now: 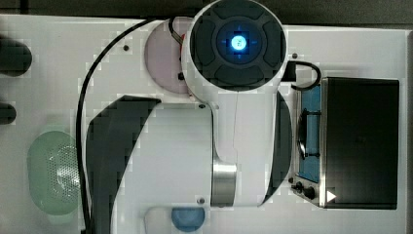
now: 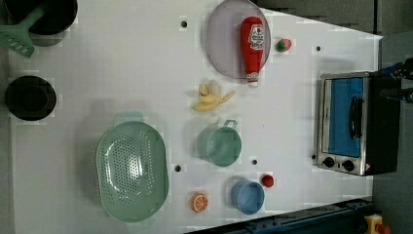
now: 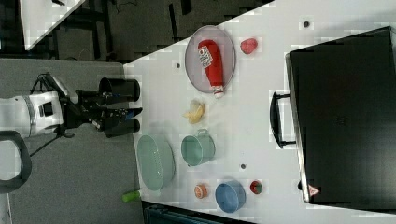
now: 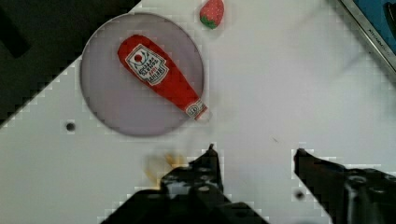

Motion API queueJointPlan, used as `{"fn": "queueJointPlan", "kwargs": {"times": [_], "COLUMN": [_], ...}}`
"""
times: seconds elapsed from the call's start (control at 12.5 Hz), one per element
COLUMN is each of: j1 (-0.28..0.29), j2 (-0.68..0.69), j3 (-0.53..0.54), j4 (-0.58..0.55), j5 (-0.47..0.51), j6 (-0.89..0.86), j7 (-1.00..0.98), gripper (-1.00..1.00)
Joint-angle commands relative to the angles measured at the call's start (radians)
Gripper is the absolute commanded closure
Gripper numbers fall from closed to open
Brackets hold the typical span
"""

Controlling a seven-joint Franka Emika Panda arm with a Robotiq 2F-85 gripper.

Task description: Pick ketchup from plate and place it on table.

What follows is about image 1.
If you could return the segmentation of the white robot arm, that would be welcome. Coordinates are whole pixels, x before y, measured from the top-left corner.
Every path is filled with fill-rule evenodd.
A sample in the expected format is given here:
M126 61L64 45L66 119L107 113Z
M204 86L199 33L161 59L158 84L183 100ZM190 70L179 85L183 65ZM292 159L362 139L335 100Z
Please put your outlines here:
M191 22L181 68L191 99L116 99L89 124L90 234L200 228L210 208L273 192L287 36L254 0L215 0Z

